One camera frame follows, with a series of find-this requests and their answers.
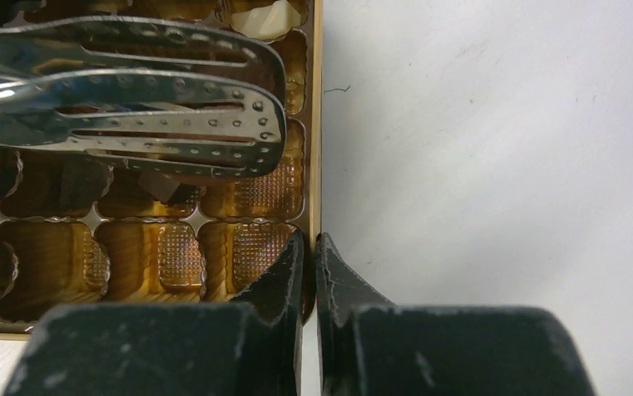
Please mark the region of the dark block chocolate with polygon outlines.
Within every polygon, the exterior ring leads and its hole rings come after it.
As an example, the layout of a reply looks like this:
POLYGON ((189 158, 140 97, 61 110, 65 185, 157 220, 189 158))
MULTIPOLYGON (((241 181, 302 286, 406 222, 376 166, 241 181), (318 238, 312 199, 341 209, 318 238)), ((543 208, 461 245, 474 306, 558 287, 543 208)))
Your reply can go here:
POLYGON ((167 204, 181 183, 165 174, 142 172, 138 178, 138 185, 155 200, 167 204))

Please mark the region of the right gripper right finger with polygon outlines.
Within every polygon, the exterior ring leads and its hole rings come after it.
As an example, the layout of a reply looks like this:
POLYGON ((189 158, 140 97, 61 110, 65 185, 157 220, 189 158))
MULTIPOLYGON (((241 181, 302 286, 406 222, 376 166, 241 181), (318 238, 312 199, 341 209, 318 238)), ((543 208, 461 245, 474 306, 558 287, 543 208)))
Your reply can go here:
POLYGON ((314 250, 325 395, 592 395, 569 332, 524 306, 400 305, 314 250))

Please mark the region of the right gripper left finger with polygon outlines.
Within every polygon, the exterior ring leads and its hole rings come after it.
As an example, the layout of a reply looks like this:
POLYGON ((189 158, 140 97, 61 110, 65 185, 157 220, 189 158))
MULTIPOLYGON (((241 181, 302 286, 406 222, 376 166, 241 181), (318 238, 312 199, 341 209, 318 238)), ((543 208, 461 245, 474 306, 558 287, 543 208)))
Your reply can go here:
POLYGON ((35 326, 7 395, 297 395, 305 241, 224 303, 65 304, 35 326))

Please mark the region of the gold chocolate box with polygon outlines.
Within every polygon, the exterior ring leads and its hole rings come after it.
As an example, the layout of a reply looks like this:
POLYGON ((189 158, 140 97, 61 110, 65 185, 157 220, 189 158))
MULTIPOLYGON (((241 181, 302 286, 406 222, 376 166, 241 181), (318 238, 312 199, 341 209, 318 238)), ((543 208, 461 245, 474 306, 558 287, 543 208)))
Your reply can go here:
MULTIPOLYGON (((245 36, 231 16, 274 2, 0 1, 0 27, 119 16, 245 36)), ((164 204, 138 185, 143 171, 0 146, 0 340, 27 338, 60 304, 226 301, 293 232, 319 231, 324 5, 288 2, 300 24, 276 39, 252 38, 286 71, 286 145, 267 175, 165 174, 181 185, 164 204)))

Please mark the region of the white chocolate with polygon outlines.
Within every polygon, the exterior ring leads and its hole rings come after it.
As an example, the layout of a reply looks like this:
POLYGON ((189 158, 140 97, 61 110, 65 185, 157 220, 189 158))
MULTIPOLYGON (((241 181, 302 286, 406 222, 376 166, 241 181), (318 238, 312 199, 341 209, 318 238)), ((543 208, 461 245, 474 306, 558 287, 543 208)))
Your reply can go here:
POLYGON ((286 0, 275 1, 270 6, 256 7, 231 16, 231 27, 245 36, 260 40, 272 40, 286 34, 301 22, 299 12, 286 0))

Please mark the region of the steel serving tongs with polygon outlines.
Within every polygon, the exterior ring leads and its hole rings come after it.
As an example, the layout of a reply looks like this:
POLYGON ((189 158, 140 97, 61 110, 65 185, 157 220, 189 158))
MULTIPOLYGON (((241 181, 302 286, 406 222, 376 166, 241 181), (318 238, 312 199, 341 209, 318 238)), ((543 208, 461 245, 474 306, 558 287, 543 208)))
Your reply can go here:
POLYGON ((0 146, 174 176, 272 172, 286 71, 269 45, 201 24, 82 16, 0 27, 0 146))

